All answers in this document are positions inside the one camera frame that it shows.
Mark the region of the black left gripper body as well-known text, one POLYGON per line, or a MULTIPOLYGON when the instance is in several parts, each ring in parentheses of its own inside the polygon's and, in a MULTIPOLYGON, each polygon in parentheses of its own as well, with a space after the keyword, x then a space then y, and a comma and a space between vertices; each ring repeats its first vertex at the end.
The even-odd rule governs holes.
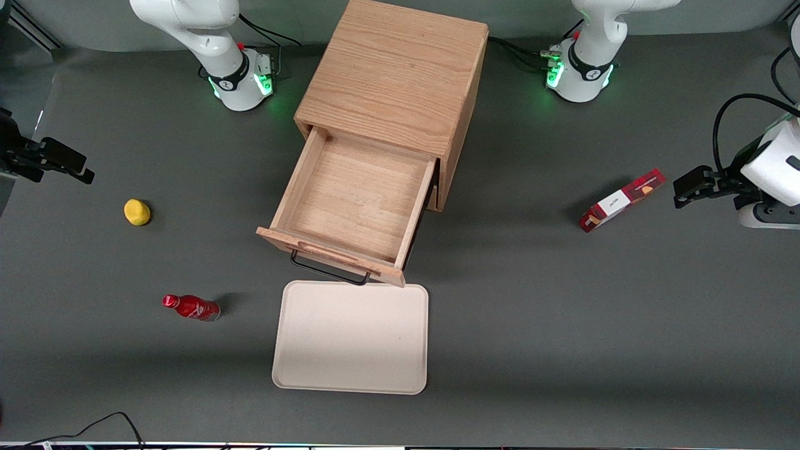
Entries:
POLYGON ((731 165, 723 167, 718 141, 712 141, 712 158, 717 169, 716 191, 712 194, 712 198, 734 196, 736 210, 740 210, 746 205, 763 202, 763 190, 754 182, 749 181, 742 170, 756 156, 760 156, 765 148, 766 144, 762 144, 760 141, 751 141, 735 154, 731 165))

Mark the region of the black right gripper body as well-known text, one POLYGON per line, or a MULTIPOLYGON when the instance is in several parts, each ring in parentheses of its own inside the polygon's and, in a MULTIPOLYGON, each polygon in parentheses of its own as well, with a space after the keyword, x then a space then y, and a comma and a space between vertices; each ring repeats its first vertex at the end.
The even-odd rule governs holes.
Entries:
POLYGON ((40 144, 21 134, 11 111, 1 110, 1 166, 12 176, 40 183, 44 171, 38 156, 40 144))

